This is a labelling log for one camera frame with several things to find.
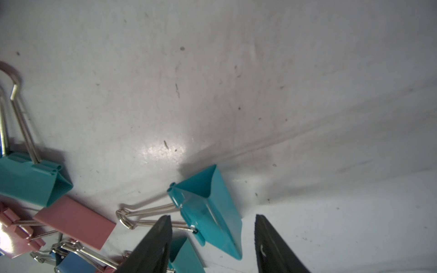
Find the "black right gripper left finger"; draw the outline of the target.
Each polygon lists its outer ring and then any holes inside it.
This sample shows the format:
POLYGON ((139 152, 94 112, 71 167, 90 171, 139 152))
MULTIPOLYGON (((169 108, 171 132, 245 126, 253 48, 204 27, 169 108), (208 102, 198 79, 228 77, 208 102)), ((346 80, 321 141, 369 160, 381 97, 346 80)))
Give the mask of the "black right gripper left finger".
POLYGON ((121 264, 116 273, 166 273, 173 236, 171 217, 164 215, 121 264))

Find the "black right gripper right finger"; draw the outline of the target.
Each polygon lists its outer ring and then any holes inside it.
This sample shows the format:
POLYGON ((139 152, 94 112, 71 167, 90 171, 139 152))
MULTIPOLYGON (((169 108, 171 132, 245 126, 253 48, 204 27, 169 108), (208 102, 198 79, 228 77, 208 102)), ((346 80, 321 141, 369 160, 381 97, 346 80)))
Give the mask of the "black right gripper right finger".
POLYGON ((259 273, 310 273, 264 215, 256 215, 254 244, 259 273))

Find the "teal binder clip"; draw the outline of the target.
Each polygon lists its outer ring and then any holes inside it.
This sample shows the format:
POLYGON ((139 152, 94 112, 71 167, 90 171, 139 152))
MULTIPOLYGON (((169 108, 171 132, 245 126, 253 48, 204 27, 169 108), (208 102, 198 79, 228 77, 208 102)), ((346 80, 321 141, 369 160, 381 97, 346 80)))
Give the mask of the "teal binder clip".
POLYGON ((18 102, 21 84, 15 69, 2 62, 1 72, 12 81, 9 101, 27 150, 24 153, 10 149, 4 109, 1 109, 1 194, 44 208, 50 207, 74 185, 61 173, 61 164, 42 159, 36 149, 18 102))
POLYGON ((174 273, 205 273, 191 241, 187 237, 171 241, 168 268, 174 273))
POLYGON ((216 165, 171 183, 167 195, 169 204, 141 210, 120 208, 116 216, 124 227, 134 230, 153 226, 151 216, 178 211, 183 221, 173 222, 173 228, 191 232, 201 246, 209 243, 236 260, 242 259, 241 215, 216 165))

